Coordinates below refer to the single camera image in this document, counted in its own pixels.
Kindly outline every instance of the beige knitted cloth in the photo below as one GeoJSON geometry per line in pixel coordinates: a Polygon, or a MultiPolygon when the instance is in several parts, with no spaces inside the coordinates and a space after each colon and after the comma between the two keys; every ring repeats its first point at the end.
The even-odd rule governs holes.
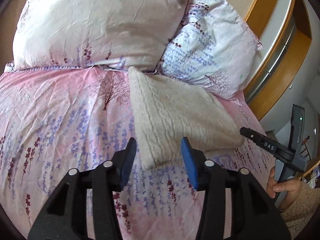
{"type": "Polygon", "coordinates": [[[129,68],[135,133],[145,169],[181,161],[180,141],[187,136],[201,151],[237,148],[239,127],[220,102],[203,88],[129,68]]]}
{"type": "Polygon", "coordinates": [[[320,204],[320,188],[312,189],[305,183],[301,184],[301,191],[297,199],[281,213],[289,228],[291,239],[302,231],[320,204]]]}

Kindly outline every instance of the white wall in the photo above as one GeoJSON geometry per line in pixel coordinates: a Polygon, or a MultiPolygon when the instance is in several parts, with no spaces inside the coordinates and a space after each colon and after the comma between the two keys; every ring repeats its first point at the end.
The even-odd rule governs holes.
{"type": "Polygon", "coordinates": [[[308,98],[312,102],[312,104],[315,106],[318,113],[320,113],[320,76],[317,75],[314,79],[311,89],[308,93],[308,98]]]}
{"type": "Polygon", "coordinates": [[[263,30],[263,33],[260,36],[260,41],[263,44],[263,50],[257,51],[250,74],[248,76],[247,82],[254,77],[256,72],[260,69],[260,66],[265,61],[267,56],[270,54],[270,51],[276,42],[277,37],[280,35],[284,21],[287,18],[289,12],[291,0],[278,0],[275,8],[270,16],[267,26],[263,30]]]}
{"type": "Polygon", "coordinates": [[[310,3],[305,0],[311,25],[312,42],[306,58],[292,81],[292,88],[287,89],[278,102],[260,120],[265,131],[274,130],[277,134],[291,117],[292,104],[301,106],[307,98],[317,71],[320,69],[320,20],[310,3]]]}
{"type": "MultiPolygon", "coordinates": [[[[318,112],[311,103],[310,99],[307,98],[306,101],[301,105],[305,109],[305,120],[304,120],[304,132],[302,139],[306,138],[308,135],[310,139],[307,142],[307,147],[311,156],[311,159],[315,159],[318,150],[318,112]]],[[[276,134],[276,138],[279,143],[287,146],[289,143],[290,136],[290,121],[276,134]]]]}

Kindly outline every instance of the floral pillow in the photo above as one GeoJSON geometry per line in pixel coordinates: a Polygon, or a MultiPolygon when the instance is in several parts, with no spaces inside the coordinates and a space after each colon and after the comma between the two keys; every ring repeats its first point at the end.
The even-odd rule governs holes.
{"type": "Polygon", "coordinates": [[[187,11],[159,70],[232,99],[245,86],[260,41],[226,0],[190,0],[187,11]]]}
{"type": "Polygon", "coordinates": [[[27,0],[15,69],[105,65],[154,70],[188,0],[27,0]]]}

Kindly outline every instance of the white pillow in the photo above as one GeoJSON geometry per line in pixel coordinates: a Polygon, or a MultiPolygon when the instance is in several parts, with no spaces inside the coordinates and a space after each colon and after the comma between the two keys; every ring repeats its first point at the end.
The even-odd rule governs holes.
{"type": "Polygon", "coordinates": [[[13,41],[16,70],[46,66],[153,70],[188,0],[27,0],[13,41]]]}

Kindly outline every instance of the bed sheet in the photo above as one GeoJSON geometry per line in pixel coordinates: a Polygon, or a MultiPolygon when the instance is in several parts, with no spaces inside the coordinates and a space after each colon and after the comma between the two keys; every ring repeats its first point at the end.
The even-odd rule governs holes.
{"type": "MultiPolygon", "coordinates": [[[[220,101],[239,126],[263,133],[242,92],[220,101]]],[[[93,169],[135,137],[127,72],[94,67],[4,73],[0,108],[0,203],[25,237],[70,168],[93,169]]],[[[247,139],[238,149],[207,157],[224,168],[247,167],[263,187],[274,165],[273,157],[247,139]]],[[[183,164],[142,169],[138,146],[128,186],[114,193],[123,239],[195,239],[203,199],[183,164]]],[[[87,221],[94,238],[92,192],[87,221]]]]}

